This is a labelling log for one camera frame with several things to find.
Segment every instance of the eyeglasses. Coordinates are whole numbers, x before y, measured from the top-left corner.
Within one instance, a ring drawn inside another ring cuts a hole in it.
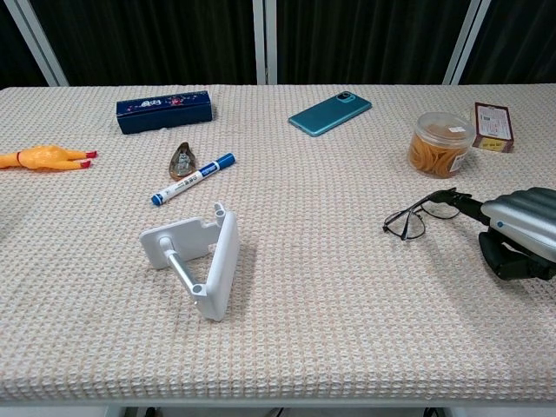
[[[455,188],[436,191],[425,198],[420,199],[414,205],[402,211],[397,211],[388,216],[384,221],[382,230],[398,236],[403,241],[417,239],[425,234],[425,223],[420,215],[425,212],[432,217],[441,220],[453,219],[460,211],[444,202],[432,202],[440,193],[454,192]]]

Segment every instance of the white phone stand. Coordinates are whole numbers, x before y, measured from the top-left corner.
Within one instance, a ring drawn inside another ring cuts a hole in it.
[[[151,265],[156,269],[171,267],[195,300],[202,316],[220,321],[226,313],[240,251],[235,213],[215,204],[216,222],[206,223],[192,217],[159,228],[145,230],[139,240]],[[185,262],[205,256],[216,243],[206,283],[199,282]]]

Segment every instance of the marker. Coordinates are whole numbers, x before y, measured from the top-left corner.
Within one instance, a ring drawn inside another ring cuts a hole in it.
[[[206,165],[180,180],[179,182],[170,185],[169,187],[159,191],[151,197],[151,201],[156,205],[160,206],[167,202],[170,198],[175,197],[186,189],[193,187],[200,180],[205,179],[207,176],[214,174],[216,171],[225,169],[235,162],[233,154],[226,154],[218,158],[216,161],[212,161],[209,165]]]

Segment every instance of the yellow rubber chicken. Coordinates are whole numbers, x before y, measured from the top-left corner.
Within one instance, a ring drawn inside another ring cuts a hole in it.
[[[82,169],[90,161],[76,162],[75,159],[96,158],[96,151],[82,152],[59,146],[36,146],[13,154],[0,155],[0,168],[25,167],[29,169]]]

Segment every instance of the black curtain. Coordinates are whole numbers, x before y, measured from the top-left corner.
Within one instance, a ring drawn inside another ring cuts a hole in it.
[[[256,83],[251,0],[31,0],[70,85]]]
[[[279,83],[442,83],[470,0],[278,0]]]
[[[47,85],[4,2],[0,2],[0,89]]]
[[[556,83],[556,1],[493,0],[460,83]]]

